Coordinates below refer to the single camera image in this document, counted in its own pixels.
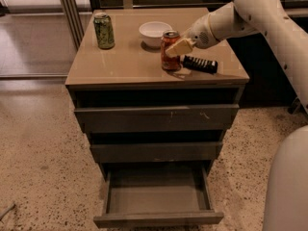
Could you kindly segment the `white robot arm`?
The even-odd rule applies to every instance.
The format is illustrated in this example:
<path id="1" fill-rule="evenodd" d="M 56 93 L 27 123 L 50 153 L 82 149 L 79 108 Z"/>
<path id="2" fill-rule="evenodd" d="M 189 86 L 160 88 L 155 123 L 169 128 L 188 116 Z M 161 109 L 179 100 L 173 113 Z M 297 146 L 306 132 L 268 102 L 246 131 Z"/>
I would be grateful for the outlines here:
<path id="1" fill-rule="evenodd" d="M 296 96 L 308 105 L 308 35 L 280 0 L 233 0 L 200 17 L 167 49 L 170 57 L 209 48 L 229 38 L 261 33 Z M 263 231 L 308 231 L 308 126 L 282 141 L 273 158 Z"/>

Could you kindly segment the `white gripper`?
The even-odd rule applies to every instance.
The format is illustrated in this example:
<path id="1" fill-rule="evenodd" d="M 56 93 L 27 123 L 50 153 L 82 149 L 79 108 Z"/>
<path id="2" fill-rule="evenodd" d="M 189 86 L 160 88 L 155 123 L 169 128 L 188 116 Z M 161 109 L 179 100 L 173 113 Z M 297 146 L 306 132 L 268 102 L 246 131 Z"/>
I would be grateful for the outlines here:
<path id="1" fill-rule="evenodd" d="M 180 38 L 167 48 L 166 54 L 170 58 L 189 54 L 194 47 L 206 49 L 218 44 L 218 40 L 210 27 L 210 15 L 207 13 L 198 18 L 195 23 Z"/>

